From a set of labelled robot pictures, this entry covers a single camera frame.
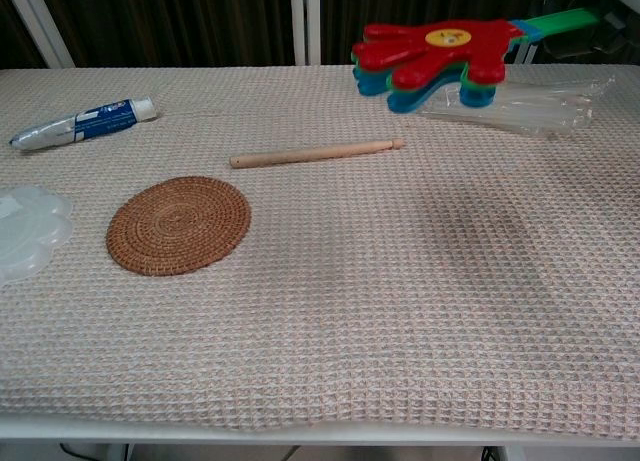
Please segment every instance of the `tube cap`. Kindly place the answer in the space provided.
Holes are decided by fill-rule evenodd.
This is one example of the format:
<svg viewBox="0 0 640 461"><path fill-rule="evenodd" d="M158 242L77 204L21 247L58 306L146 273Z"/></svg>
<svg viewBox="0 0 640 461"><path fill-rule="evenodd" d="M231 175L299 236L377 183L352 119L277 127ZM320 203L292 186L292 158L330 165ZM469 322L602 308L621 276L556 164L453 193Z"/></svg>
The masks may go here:
<svg viewBox="0 0 640 461"><path fill-rule="evenodd" d="M156 108L153 107L153 103L149 97L132 99L131 105L133 106L133 112L136 115L138 122L153 119L158 116Z"/></svg>

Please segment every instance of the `floor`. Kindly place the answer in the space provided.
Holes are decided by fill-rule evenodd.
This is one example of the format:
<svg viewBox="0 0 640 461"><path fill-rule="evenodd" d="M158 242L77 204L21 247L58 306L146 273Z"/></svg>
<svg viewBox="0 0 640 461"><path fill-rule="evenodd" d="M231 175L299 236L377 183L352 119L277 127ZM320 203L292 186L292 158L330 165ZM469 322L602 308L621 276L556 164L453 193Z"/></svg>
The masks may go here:
<svg viewBox="0 0 640 461"><path fill-rule="evenodd" d="M79 454L105 459L106 445L74 443ZM280 461L289 446L135 446L131 461ZM480 461L479 447L303 446L290 461ZM639 461L640 448L524 448L526 461ZM0 461L74 461L57 444L0 444Z"/></svg>

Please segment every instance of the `white pole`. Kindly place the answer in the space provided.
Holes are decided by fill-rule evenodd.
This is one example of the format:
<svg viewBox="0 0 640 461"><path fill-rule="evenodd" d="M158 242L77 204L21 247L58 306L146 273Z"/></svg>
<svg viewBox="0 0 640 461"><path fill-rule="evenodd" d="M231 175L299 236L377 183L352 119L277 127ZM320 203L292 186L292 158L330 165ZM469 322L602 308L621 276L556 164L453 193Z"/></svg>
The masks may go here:
<svg viewBox="0 0 640 461"><path fill-rule="evenodd" d="M304 0L291 0L291 21L296 66L304 66L307 64L305 55L307 33L304 27Z"/></svg>
<svg viewBox="0 0 640 461"><path fill-rule="evenodd" d="M513 60L513 64L522 64L524 62L529 46L529 43L520 43L520 45L518 45L518 52L516 53L516 59Z"/></svg>
<svg viewBox="0 0 640 461"><path fill-rule="evenodd" d="M75 68L44 0L13 0L38 51L50 68Z"/></svg>
<svg viewBox="0 0 640 461"><path fill-rule="evenodd" d="M538 45L537 44L532 44L529 47L529 51L527 51L527 57L524 58L524 64L533 63L533 57L536 55L537 49L538 49Z"/></svg>
<svg viewBox="0 0 640 461"><path fill-rule="evenodd" d="M309 64L322 64L322 45L320 43L320 0L307 0L307 40Z"/></svg>

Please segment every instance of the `toothpaste tube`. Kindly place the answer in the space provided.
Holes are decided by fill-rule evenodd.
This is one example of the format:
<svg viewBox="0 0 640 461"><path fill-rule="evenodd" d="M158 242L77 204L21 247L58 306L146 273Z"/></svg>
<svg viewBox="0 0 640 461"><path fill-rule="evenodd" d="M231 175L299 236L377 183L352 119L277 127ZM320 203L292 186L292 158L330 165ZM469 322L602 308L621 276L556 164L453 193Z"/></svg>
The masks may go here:
<svg viewBox="0 0 640 461"><path fill-rule="evenodd" d="M150 98L125 99L29 128L16 134L9 144L23 150L61 146L120 131L155 117Z"/></svg>

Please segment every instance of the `round coaster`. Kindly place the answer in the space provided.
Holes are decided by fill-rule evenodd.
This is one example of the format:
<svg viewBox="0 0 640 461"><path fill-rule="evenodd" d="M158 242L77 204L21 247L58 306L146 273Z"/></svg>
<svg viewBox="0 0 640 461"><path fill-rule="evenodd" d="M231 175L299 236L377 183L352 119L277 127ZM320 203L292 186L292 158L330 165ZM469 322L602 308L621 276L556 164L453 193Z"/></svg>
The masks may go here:
<svg viewBox="0 0 640 461"><path fill-rule="evenodd" d="M125 269L147 276L195 271L242 240L251 208L240 191L202 176L174 178L137 194L115 214L107 249Z"/></svg>

